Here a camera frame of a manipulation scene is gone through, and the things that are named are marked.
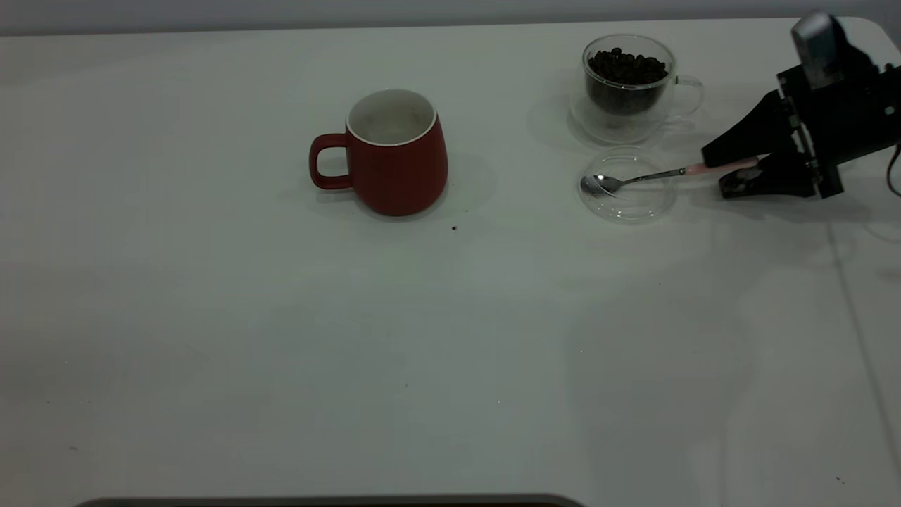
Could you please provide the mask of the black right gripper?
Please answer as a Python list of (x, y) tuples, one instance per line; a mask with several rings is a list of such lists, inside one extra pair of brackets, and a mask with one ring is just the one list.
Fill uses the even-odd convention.
[[(759, 158), (721, 177), (723, 198), (830, 198), (844, 190), (840, 165), (899, 147), (899, 68), (880, 68), (864, 51), (837, 42), (836, 57), (826, 69), (831, 80), (818, 89), (801, 65), (779, 73), (783, 95), (766, 93), (744, 118), (702, 148), (702, 161), (711, 168)], [(801, 151), (793, 138), (795, 125)]]

